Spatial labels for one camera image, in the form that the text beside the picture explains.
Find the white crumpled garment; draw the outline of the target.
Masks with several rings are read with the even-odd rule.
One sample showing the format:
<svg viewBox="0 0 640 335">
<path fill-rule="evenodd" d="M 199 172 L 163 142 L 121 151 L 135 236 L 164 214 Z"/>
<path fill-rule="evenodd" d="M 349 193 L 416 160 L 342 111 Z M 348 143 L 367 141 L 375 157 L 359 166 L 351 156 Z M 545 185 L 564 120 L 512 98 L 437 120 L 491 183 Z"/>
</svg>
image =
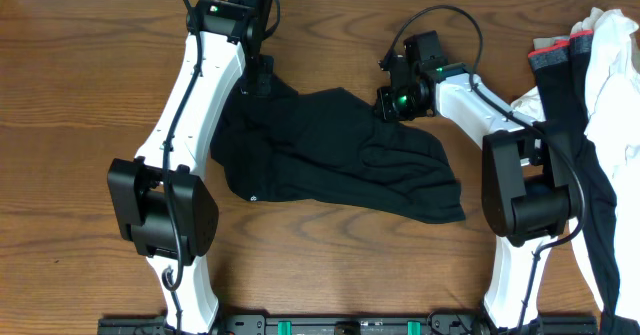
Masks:
<svg viewBox="0 0 640 335">
<path fill-rule="evenodd" d="M 617 198 L 614 254 L 621 284 L 615 314 L 639 324 L 639 25 L 619 9 L 593 8 L 569 35 L 537 39 L 533 51 L 583 30 L 594 32 L 585 79 L 584 135 L 595 145 L 598 163 Z M 511 106 L 547 120 L 536 85 Z M 596 294 L 594 276 L 587 272 L 586 247 L 579 234 L 572 242 L 574 254 L 602 312 L 603 301 Z"/>
</svg>

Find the black t-shirt white logo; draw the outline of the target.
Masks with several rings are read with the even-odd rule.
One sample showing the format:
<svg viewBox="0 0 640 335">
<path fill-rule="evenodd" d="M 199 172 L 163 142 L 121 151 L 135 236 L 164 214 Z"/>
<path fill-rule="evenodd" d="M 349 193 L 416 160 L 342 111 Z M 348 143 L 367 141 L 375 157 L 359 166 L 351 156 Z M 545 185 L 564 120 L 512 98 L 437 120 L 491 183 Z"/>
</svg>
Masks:
<svg viewBox="0 0 640 335">
<path fill-rule="evenodd" d="M 210 152 L 246 201 L 313 199 L 431 224 L 465 218 L 441 142 L 376 118 L 344 88 L 299 94 L 272 77 L 266 96 L 236 89 Z"/>
</svg>

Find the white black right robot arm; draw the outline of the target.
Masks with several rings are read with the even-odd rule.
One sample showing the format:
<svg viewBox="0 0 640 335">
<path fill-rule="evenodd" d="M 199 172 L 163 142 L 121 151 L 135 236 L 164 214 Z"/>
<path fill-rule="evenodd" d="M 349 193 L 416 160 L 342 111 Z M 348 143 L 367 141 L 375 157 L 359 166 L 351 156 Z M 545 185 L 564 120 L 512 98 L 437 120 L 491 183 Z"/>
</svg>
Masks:
<svg viewBox="0 0 640 335">
<path fill-rule="evenodd" d="M 444 60 L 383 62 L 390 83 L 377 91 L 385 120 L 428 114 L 454 122 L 482 151 L 481 203 L 496 236 L 491 283 L 483 298 L 494 334 L 538 330 L 537 295 L 552 248 L 569 241 L 585 195 L 564 131 L 515 111 L 473 69 Z"/>
</svg>

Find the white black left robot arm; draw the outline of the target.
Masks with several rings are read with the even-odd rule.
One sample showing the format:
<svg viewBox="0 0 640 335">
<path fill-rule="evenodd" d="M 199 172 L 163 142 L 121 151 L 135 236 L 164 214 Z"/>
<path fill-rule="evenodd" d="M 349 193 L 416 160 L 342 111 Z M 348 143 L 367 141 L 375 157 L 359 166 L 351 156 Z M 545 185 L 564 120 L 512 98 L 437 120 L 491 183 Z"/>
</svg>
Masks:
<svg viewBox="0 0 640 335">
<path fill-rule="evenodd" d="M 187 8 L 188 35 L 175 85 L 151 134 L 131 160 L 114 159 L 107 185 L 121 237 L 158 278 L 167 312 L 102 319 L 101 334 L 214 334 L 219 300 L 207 253 L 218 207 L 204 177 L 209 146 L 237 84 L 261 65 L 275 27 L 273 0 L 200 0 Z"/>
</svg>

